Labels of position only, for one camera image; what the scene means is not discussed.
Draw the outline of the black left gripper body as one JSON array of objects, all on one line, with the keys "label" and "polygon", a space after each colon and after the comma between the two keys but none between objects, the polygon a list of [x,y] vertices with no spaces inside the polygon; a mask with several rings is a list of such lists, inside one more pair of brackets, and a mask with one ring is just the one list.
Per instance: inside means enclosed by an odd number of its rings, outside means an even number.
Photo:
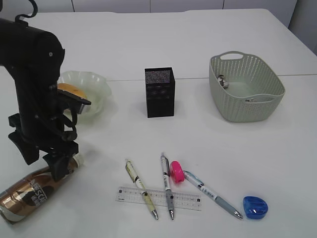
[{"label": "black left gripper body", "polygon": [[62,110],[57,80],[65,50],[57,37],[37,28],[7,29],[7,71],[19,112],[9,117],[24,141],[48,153],[78,153],[77,113]]}]

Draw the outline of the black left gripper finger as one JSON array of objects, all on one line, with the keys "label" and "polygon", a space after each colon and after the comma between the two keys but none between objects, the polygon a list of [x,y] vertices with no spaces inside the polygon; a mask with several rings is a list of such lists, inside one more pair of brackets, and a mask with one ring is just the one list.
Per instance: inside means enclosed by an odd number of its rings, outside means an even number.
[{"label": "black left gripper finger", "polygon": [[60,181],[68,174],[70,156],[60,153],[48,153],[43,159],[48,164],[54,181]]},{"label": "black left gripper finger", "polygon": [[18,132],[12,132],[8,138],[16,145],[27,165],[39,159],[39,148],[23,140]]}]

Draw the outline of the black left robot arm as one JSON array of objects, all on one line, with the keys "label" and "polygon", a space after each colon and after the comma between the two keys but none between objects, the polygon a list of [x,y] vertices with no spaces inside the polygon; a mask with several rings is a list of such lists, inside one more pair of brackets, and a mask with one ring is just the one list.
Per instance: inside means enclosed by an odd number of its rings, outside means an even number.
[{"label": "black left robot arm", "polygon": [[14,80],[19,112],[11,115],[8,137],[25,162],[44,160],[55,181],[67,173],[78,152],[77,114],[85,100],[59,90],[57,81],[65,50],[51,32],[9,20],[0,22],[0,64]]}]

